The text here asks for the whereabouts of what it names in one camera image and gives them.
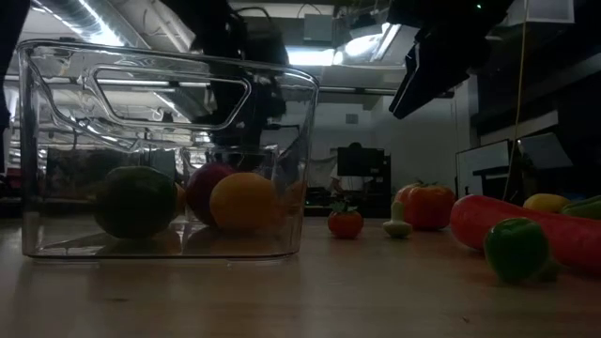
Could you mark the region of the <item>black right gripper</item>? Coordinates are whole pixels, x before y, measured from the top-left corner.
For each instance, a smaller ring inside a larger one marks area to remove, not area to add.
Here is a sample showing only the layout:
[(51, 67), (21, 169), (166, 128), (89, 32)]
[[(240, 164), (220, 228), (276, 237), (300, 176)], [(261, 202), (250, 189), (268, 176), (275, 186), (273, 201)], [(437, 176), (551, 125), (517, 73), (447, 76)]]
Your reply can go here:
[[(406, 55), (407, 73), (389, 111), (403, 119), (465, 81), (491, 53), (486, 35), (503, 21), (514, 0), (391, 0), (387, 22), (418, 30)], [(436, 54), (421, 52), (421, 46)]]

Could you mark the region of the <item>orange fruit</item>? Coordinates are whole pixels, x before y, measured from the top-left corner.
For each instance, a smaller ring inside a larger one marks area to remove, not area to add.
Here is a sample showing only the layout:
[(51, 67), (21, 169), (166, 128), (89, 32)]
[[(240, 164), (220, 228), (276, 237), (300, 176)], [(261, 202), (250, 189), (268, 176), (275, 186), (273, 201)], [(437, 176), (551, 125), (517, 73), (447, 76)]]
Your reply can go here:
[(223, 230), (253, 231), (274, 224), (277, 191), (273, 183), (255, 173), (235, 173), (212, 190), (209, 209)]

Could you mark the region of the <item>red apple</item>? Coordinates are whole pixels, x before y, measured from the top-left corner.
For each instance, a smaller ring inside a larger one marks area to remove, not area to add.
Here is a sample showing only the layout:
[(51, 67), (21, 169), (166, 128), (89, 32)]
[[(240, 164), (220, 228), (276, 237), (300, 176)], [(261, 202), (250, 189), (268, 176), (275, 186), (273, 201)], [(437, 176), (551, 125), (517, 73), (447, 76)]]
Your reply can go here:
[(193, 215), (205, 225), (216, 225), (209, 207), (213, 189), (222, 179), (234, 173), (235, 170), (225, 163), (211, 162), (195, 170), (190, 177), (186, 201)]

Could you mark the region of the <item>small red tomato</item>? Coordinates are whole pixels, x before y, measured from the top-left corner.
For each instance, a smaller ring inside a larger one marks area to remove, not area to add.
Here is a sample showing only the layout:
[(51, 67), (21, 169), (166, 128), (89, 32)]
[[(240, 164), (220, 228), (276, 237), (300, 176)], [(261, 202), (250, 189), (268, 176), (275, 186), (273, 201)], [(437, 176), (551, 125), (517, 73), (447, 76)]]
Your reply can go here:
[(344, 201), (331, 204), (327, 223), (332, 235), (339, 239), (356, 238), (364, 226), (363, 217), (357, 208)]

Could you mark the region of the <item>large orange-red tomato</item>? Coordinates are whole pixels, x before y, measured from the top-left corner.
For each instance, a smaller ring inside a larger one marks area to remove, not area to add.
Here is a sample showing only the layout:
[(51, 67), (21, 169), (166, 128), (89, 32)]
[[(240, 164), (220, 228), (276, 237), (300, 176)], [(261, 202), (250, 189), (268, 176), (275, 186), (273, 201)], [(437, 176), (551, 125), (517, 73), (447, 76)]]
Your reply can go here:
[(404, 206), (404, 221), (416, 231), (438, 231), (450, 223), (455, 194), (437, 183), (418, 181), (400, 189), (394, 198)]

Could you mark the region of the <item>dark green avocado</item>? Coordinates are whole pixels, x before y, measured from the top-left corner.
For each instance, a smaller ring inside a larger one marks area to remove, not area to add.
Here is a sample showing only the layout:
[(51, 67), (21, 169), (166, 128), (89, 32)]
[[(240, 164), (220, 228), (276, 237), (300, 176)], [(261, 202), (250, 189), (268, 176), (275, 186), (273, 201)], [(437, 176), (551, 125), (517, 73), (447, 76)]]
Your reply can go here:
[(174, 180), (147, 166), (118, 167), (96, 190), (94, 218), (115, 238), (151, 238), (176, 215)]

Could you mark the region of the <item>long orange carrot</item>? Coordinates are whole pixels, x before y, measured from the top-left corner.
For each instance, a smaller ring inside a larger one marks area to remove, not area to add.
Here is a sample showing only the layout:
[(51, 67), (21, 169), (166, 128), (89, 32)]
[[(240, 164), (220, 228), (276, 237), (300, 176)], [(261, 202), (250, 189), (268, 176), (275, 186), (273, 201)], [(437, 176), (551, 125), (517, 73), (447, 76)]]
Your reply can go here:
[(539, 223), (554, 258), (581, 272), (601, 275), (601, 221), (526, 209), (482, 195), (455, 202), (450, 227), (462, 244), (482, 251), (486, 233), (497, 223), (527, 218)]

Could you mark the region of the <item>white mushroom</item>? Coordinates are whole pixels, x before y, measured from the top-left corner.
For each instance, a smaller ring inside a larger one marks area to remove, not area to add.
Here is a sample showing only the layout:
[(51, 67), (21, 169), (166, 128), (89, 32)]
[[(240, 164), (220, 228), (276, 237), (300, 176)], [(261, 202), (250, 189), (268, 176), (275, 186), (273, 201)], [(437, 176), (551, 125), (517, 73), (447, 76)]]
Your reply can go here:
[(395, 201), (391, 205), (391, 218), (382, 226), (391, 238), (407, 238), (412, 233), (412, 225), (405, 221), (404, 205)]

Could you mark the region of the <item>small green bell pepper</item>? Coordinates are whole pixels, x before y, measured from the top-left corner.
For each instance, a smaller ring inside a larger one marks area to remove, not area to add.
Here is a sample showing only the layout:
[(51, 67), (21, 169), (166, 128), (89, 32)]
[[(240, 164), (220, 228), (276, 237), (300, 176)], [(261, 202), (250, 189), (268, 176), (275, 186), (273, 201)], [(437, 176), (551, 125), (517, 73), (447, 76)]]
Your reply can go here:
[(559, 267), (547, 235), (531, 219), (512, 218), (494, 225), (485, 235), (484, 252), (487, 264), (506, 284), (558, 279)]

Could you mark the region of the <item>large clear plastic basket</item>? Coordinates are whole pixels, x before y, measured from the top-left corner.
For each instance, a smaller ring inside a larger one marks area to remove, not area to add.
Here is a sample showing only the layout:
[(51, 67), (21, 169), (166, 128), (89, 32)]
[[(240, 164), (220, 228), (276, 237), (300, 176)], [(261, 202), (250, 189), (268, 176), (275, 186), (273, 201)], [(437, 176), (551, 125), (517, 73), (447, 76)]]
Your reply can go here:
[[(42, 39), (22, 43), (18, 61), (26, 255), (249, 259), (299, 250), (315, 77), (252, 61)], [(147, 166), (186, 191), (180, 149), (217, 145), (215, 134), (235, 123), (255, 81), (269, 77), (285, 102), (285, 114), (269, 118), (260, 139), (279, 147), (272, 226), (223, 230), (199, 221), (187, 204), (151, 238), (115, 238), (99, 227), (96, 190), (109, 172)]]

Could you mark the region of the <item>long green pepper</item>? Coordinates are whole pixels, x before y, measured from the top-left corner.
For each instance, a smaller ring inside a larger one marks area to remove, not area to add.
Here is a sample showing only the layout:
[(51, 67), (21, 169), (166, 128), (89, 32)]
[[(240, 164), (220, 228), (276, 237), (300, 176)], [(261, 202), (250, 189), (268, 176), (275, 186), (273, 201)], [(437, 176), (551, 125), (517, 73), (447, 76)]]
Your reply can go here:
[(561, 214), (601, 221), (601, 195), (566, 205)]

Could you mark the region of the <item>white hanging cloth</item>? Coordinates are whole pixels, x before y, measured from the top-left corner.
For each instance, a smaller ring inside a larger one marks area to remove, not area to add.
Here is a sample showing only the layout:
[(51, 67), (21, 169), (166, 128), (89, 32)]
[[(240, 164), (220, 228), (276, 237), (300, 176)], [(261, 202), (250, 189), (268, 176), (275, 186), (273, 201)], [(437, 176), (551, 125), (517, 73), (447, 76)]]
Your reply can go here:
[(308, 166), (308, 187), (328, 190), (331, 185), (331, 172), (336, 163), (336, 156), (326, 159), (311, 159)]

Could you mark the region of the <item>white-backed computer monitor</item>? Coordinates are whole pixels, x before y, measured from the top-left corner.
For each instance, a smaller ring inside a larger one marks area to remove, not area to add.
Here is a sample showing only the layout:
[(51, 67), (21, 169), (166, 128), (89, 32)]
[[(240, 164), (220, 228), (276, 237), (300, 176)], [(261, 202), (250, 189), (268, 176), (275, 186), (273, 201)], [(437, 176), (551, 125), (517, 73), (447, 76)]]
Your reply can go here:
[(476, 172), (504, 168), (507, 173), (510, 142), (502, 140), (485, 146), (477, 146), (455, 154), (456, 192), (460, 197), (482, 194), (482, 177)]

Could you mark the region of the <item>black cabinet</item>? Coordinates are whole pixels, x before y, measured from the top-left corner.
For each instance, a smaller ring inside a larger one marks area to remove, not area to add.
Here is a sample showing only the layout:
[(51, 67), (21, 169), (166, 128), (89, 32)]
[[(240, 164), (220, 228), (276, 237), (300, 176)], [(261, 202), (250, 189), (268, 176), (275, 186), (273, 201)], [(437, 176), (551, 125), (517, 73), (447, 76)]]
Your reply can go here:
[[(337, 156), (345, 147), (337, 148)], [(370, 189), (367, 193), (354, 193), (339, 195), (349, 205), (356, 207), (367, 218), (383, 218), (388, 214), (392, 200), (391, 183), (391, 158), (381, 148), (362, 147), (361, 164), (364, 168), (357, 176), (372, 177)]]

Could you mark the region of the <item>ceiling light panel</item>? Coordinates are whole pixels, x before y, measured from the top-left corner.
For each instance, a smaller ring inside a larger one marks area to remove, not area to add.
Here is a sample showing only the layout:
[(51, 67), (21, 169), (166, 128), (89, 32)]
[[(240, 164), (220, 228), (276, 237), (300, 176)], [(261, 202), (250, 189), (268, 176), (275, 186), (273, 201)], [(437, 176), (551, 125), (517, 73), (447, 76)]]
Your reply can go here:
[(315, 50), (288, 46), (285, 48), (293, 66), (328, 67), (332, 65), (335, 50)]

